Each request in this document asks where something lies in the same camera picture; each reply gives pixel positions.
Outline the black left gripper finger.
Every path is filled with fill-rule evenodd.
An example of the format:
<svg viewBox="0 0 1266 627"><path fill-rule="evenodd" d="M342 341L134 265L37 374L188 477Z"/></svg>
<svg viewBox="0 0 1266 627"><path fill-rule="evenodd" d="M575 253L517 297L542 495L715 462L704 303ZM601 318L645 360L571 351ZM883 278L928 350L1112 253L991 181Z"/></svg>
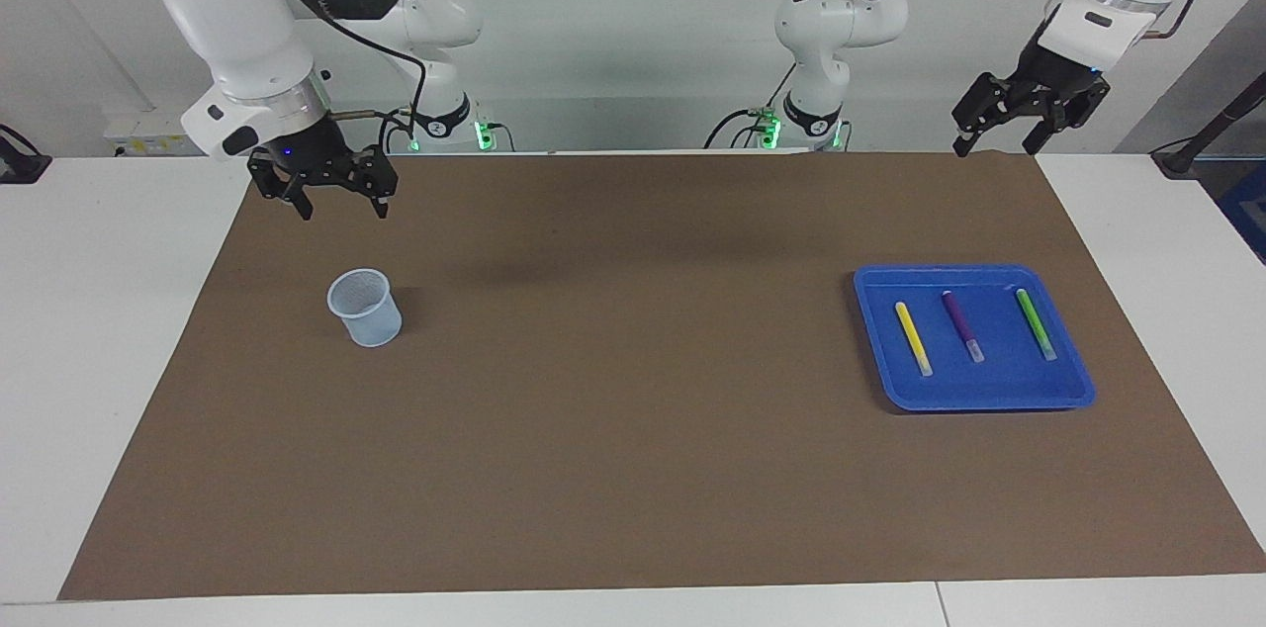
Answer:
<svg viewBox="0 0 1266 627"><path fill-rule="evenodd" d="M1071 87L1052 87L1039 81L1025 81L1025 113L1039 118L1022 141L1027 155L1039 155L1050 138L1058 132L1079 130L1112 91L1104 73L1090 73L1085 80L1075 80Z"/></svg>
<svg viewBox="0 0 1266 627"><path fill-rule="evenodd" d="M1013 100L1017 91L1017 84L1010 79L1000 79L990 72L979 73L952 109L957 134L952 149L957 157L966 158L984 133L1017 118L1017 113L1012 110L1017 103Z"/></svg>

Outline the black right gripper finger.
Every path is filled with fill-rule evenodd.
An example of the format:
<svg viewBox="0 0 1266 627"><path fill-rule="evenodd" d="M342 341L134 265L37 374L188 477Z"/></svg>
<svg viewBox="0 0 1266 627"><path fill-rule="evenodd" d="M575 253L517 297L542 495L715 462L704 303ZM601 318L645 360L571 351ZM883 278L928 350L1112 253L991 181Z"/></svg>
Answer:
<svg viewBox="0 0 1266 627"><path fill-rule="evenodd" d="M335 186L370 200L377 218L385 219L390 199L398 194L398 171L382 144L368 144L353 152L344 149L330 161L330 181Z"/></svg>
<svg viewBox="0 0 1266 627"><path fill-rule="evenodd" d="M305 193L303 179L290 175L287 179L277 174L275 163L267 152L252 152L247 158L249 179L265 199L280 200L298 212L303 220L311 220L313 204Z"/></svg>

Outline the purple pen with white cap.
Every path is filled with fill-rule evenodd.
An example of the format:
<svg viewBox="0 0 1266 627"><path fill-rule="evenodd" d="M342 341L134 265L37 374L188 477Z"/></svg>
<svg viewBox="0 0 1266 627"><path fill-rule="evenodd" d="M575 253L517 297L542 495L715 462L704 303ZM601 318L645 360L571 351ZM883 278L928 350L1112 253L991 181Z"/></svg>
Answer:
<svg viewBox="0 0 1266 627"><path fill-rule="evenodd" d="M966 348L966 352L968 353L968 358L971 358L974 364L984 364L984 350L979 343L979 338L976 337L972 326L968 326L967 315L963 312L963 307L958 301L957 295L955 293L950 293L950 290L944 290L944 293L941 293L941 300L944 303L944 309L950 315L950 320L952 320L952 326L955 326L955 333L958 334L963 348Z"/></svg>

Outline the green pen with white cap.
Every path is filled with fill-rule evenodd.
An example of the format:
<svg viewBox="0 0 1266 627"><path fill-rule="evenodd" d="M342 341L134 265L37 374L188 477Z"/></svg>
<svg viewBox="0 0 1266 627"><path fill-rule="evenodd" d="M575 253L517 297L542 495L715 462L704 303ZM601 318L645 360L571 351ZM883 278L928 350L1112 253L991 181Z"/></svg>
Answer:
<svg viewBox="0 0 1266 627"><path fill-rule="evenodd" d="M1017 288L1017 301L1022 315L1025 315L1025 324L1031 329L1033 339L1039 345L1041 357L1047 362L1057 361L1058 356L1052 339L1050 339L1048 331L1044 329L1044 323L1041 320L1039 312L1037 312L1036 301L1033 301L1031 293L1025 288Z"/></svg>

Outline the yellow pen with white cap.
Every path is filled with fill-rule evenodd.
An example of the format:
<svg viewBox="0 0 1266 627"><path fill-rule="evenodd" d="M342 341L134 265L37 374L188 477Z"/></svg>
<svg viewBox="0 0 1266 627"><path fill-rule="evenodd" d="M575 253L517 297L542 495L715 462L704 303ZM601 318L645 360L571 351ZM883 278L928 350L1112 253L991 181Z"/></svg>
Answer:
<svg viewBox="0 0 1266 627"><path fill-rule="evenodd" d="M923 377L931 377L936 374L931 364L931 355L928 355L924 342L919 334L915 326L915 320L912 312L905 301L896 301L894 304L894 312L898 315L898 320L901 326L903 334L910 348L912 356L915 360L917 367Z"/></svg>

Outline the blue plastic tray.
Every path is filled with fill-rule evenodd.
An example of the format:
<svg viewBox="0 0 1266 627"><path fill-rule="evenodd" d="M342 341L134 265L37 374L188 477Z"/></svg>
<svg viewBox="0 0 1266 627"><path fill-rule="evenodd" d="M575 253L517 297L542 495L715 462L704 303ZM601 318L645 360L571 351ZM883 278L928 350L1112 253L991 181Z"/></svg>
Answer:
<svg viewBox="0 0 1266 627"><path fill-rule="evenodd" d="M1044 361L1017 301L1025 288L1058 360ZM955 333L941 293L955 293L984 350L974 364ZM882 391L914 412L1067 410L1090 407L1096 388L1053 299L1023 265L868 265L855 272L855 293ZM905 301L931 355L923 377L903 334L896 301Z"/></svg>

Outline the black stand pole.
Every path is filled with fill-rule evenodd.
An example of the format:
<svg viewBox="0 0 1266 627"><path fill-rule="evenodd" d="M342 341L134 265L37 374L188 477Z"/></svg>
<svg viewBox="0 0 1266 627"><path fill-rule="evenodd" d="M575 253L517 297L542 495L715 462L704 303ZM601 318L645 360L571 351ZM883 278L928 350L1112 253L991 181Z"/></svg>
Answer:
<svg viewBox="0 0 1266 627"><path fill-rule="evenodd" d="M1229 130L1231 125L1251 114L1262 101L1266 101L1266 68L1250 82L1239 94L1222 108L1217 117L1212 118L1201 130L1195 134L1181 137L1171 143L1158 144L1148 153L1156 163L1158 172L1171 180L1196 180L1193 171L1199 155L1208 148L1217 137Z"/></svg>

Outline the white socket box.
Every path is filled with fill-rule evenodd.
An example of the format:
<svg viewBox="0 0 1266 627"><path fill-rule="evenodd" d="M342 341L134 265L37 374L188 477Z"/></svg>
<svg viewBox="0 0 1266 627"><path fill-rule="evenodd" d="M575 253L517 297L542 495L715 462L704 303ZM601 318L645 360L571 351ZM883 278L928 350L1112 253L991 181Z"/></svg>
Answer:
<svg viewBox="0 0 1266 627"><path fill-rule="evenodd" d="M103 132L103 141L114 157L208 157L186 136L179 114L162 110L111 119Z"/></svg>

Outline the light blue mesh pen cup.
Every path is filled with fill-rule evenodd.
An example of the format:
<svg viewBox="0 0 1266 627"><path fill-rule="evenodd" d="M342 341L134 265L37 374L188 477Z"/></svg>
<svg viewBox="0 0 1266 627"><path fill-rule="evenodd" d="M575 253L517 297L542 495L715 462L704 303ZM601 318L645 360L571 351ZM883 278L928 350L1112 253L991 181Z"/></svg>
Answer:
<svg viewBox="0 0 1266 627"><path fill-rule="evenodd" d="M342 320L349 338L365 348L385 346L403 329L392 284L375 269L354 269L335 277L327 293L327 307Z"/></svg>

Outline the blue crate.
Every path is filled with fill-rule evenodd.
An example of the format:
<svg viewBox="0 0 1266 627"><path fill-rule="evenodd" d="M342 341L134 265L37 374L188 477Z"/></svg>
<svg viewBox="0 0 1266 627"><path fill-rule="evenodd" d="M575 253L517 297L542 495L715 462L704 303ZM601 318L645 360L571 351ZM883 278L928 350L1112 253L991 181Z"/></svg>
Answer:
<svg viewBox="0 0 1266 627"><path fill-rule="evenodd" d="M1252 163L1246 175L1215 195L1215 201L1239 238L1266 265L1266 161Z"/></svg>

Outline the black table clamp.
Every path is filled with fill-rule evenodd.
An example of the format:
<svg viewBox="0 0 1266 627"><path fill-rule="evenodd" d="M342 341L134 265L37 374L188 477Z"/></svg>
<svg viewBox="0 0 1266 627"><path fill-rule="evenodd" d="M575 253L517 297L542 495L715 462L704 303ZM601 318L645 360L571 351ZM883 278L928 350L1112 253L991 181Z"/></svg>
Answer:
<svg viewBox="0 0 1266 627"><path fill-rule="evenodd" d="M27 136L0 124L0 185L30 185L41 181L53 158L41 153Z"/></svg>

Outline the brown table mat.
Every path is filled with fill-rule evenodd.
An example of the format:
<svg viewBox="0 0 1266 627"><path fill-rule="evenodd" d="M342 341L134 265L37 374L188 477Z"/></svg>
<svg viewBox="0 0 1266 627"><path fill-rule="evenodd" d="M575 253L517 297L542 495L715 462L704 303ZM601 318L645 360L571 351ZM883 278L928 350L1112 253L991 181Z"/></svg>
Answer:
<svg viewBox="0 0 1266 627"><path fill-rule="evenodd" d="M239 194L60 598L1266 573L1025 155L395 167L384 220ZM1094 404L899 410L851 285L901 262L1036 270Z"/></svg>

